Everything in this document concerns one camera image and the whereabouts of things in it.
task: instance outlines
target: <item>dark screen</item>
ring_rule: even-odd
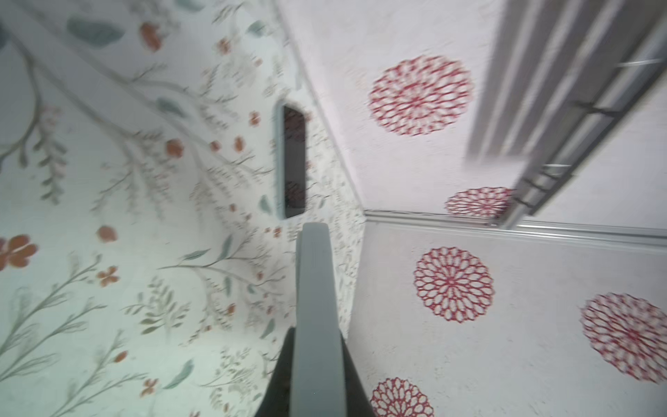
[[[305,212],[305,117],[298,110],[283,107],[285,217]]]

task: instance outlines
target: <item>floral wallpaper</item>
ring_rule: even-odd
[[[251,416],[331,230],[347,332],[362,209],[269,1],[0,4],[0,414]],[[273,113],[307,116],[275,214]]]

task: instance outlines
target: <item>wallpaper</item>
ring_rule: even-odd
[[[364,217],[268,1],[0,4],[0,414],[251,416],[331,231],[347,332]],[[307,117],[276,216],[273,113]]]
[[[277,2],[367,210],[502,211],[527,159],[468,144],[507,1]]]
[[[663,417],[666,274],[662,248],[372,222],[348,348],[378,416]]]

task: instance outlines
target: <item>black object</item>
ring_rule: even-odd
[[[285,217],[305,212],[305,116],[283,106]]]
[[[294,335],[295,328],[290,328],[285,336],[285,342],[283,342],[283,348],[280,356],[278,356],[269,386],[266,388],[266,394],[259,405],[259,410],[255,413],[255,417],[289,417],[289,389],[294,355]],[[342,335],[340,342],[343,346],[348,417],[375,417]]]

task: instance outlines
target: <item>orange flower print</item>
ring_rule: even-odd
[[[251,111],[250,112],[250,125],[251,126],[259,126],[259,121],[261,119],[259,118],[259,113],[256,111]]]
[[[148,22],[145,22],[139,28],[139,34],[143,39],[144,45],[146,45],[152,52],[156,52],[162,48],[162,39],[160,39],[160,36],[157,34],[158,29],[159,26]]]
[[[111,226],[102,226],[101,228],[97,229],[97,237],[99,237],[102,243],[105,244],[118,240],[116,230]]]
[[[229,42],[226,37],[220,39],[217,42],[217,51],[222,55],[227,55],[231,52],[231,42]]]
[[[180,139],[171,139],[167,141],[167,155],[180,158],[183,156],[183,142]]]
[[[23,268],[30,263],[32,255],[37,253],[37,245],[30,243],[30,236],[18,235],[9,240],[5,249],[5,240],[0,238],[0,271],[9,263],[14,268]]]
[[[148,378],[146,381],[143,382],[143,386],[145,386],[146,388],[144,388],[144,390],[141,391],[140,396],[143,397],[144,395],[150,395],[154,393],[156,384],[157,384],[157,378],[154,380]]]
[[[244,148],[245,148],[245,141],[241,136],[237,136],[236,139],[234,139],[234,150],[238,153],[241,153]]]
[[[118,270],[117,267],[115,267],[115,266],[109,266],[109,269],[108,269],[106,272],[104,272],[104,271],[100,271],[100,272],[98,272],[98,273],[97,273],[97,278],[100,279],[100,281],[99,281],[99,285],[105,287],[105,286],[107,286],[107,285],[109,285],[109,284],[112,284],[112,283],[114,283],[114,282],[118,282],[118,280],[119,280],[120,278],[118,278],[117,276],[114,275],[114,273],[115,273],[117,270]]]
[[[113,359],[115,363],[118,363],[127,357],[127,350],[122,351]]]

